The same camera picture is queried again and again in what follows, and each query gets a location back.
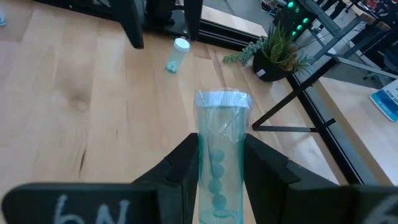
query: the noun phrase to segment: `transparent container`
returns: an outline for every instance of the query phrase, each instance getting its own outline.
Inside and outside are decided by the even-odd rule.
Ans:
[[[199,222],[243,223],[243,142],[251,97],[239,91],[198,91]]]
[[[174,48],[167,62],[165,69],[170,73],[177,73],[180,69],[181,63],[185,54],[189,51],[190,44],[183,38],[176,38],[174,40]]]

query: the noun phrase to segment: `wooden table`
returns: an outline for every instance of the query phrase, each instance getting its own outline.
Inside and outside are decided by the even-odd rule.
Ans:
[[[164,70],[170,37],[145,34],[145,49],[136,50],[116,22],[29,1],[0,5],[7,13],[0,28],[0,195],[26,182],[133,181],[196,131],[195,90],[250,93],[250,123],[292,91],[287,80],[264,83],[250,67],[223,64],[230,50],[193,42],[172,75]],[[313,125],[298,100],[267,123]],[[319,134],[249,132],[346,184]],[[246,194],[245,220],[254,223]]]
[[[370,101],[376,90],[331,78],[313,85],[381,184],[398,185],[398,125]]]

